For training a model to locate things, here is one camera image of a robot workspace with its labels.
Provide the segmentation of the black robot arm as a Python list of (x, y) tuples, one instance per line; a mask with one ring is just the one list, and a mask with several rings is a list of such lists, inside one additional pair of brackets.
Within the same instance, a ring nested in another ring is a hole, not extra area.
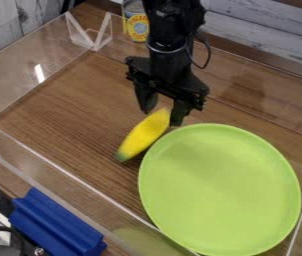
[(128, 56), (127, 79), (140, 110), (148, 114), (162, 94), (174, 100), (170, 125), (180, 126), (191, 110), (203, 110), (210, 93), (192, 73), (211, 60), (211, 46), (199, 32), (207, 9), (200, 0), (142, 0), (150, 22), (147, 57)]

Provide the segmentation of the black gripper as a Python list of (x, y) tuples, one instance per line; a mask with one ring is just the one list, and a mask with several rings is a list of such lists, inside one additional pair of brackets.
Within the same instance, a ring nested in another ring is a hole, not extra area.
[(208, 86), (191, 70), (192, 45), (175, 51), (150, 50), (148, 57), (128, 56), (127, 79), (134, 83), (140, 110), (148, 114), (163, 94), (174, 101), (170, 124), (180, 126), (192, 109), (203, 110)]

